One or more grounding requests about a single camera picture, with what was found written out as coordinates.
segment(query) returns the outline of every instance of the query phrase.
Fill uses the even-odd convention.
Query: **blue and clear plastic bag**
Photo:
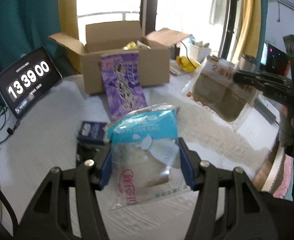
[[[180,169],[176,108],[134,111],[107,130],[112,143],[113,208],[171,197],[189,191]]]

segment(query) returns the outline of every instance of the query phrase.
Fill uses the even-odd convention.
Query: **open cardboard box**
[[[129,42],[141,41],[151,49],[139,49],[140,83],[142,86],[160,85],[169,82],[169,48],[189,36],[166,28],[142,36],[138,21],[121,21],[86,25],[85,46],[63,32],[49,38],[79,55],[85,91],[97,94],[105,91],[100,70],[101,54],[117,53]]]

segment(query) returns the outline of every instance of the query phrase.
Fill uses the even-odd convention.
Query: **cardboard box flap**
[[[104,22],[86,25],[87,44],[114,40],[141,39],[142,29],[138,21]]]
[[[72,50],[73,52],[81,55],[85,54],[85,47],[84,45],[77,39],[70,37],[66,33],[60,32],[50,35],[49,38],[61,46]]]
[[[163,28],[160,31],[149,33],[147,38],[151,41],[157,41],[167,47],[172,47],[179,41],[182,41],[190,36],[192,35]]]

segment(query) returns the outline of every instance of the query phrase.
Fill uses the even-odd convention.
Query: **bolt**
[[[88,166],[88,167],[93,166],[94,163],[95,163],[95,162],[94,162],[93,160],[86,160],[86,161],[85,161],[85,165]]]
[[[60,171],[60,168],[59,167],[53,167],[51,170],[50,170],[52,173],[58,173]]]
[[[208,161],[201,161],[199,163],[200,166],[204,167],[204,168],[208,168],[210,163]]]
[[[243,169],[241,167],[236,167],[234,170],[239,174],[243,174]]]

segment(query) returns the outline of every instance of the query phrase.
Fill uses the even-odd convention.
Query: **white tablecloth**
[[[253,178],[274,144],[278,126],[270,125],[253,109],[241,127],[234,131],[219,117],[181,95],[187,82],[187,76],[171,77],[167,85],[144,89],[147,103],[167,102],[180,106],[178,133],[190,149],[219,168],[232,170],[235,166],[242,166]],[[63,170],[75,167],[75,134],[80,122],[108,122],[108,111],[106,96],[87,96],[79,75],[66,78],[53,88],[22,119],[0,151],[1,189],[19,221],[51,167],[59,166]],[[114,201],[110,186],[97,195],[111,239],[175,240],[184,238],[198,194],[189,192],[115,211],[110,210]],[[221,199],[218,213],[221,214],[222,210]],[[75,202],[71,203],[71,211],[75,233],[79,235]],[[3,223],[10,230],[11,222],[5,211]]]

